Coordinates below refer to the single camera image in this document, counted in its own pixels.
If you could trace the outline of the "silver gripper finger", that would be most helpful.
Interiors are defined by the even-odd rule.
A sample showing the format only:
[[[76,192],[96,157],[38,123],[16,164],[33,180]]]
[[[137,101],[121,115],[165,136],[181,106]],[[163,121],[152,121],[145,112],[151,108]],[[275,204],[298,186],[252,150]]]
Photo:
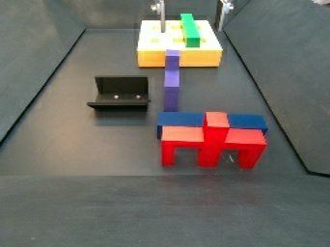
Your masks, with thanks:
[[[235,8],[235,6],[232,3],[232,0],[219,0],[219,4],[220,4],[220,11],[219,11],[219,18],[217,18],[217,31],[221,31],[225,15]]]
[[[165,0],[155,0],[151,10],[160,16],[161,32],[165,31]]]

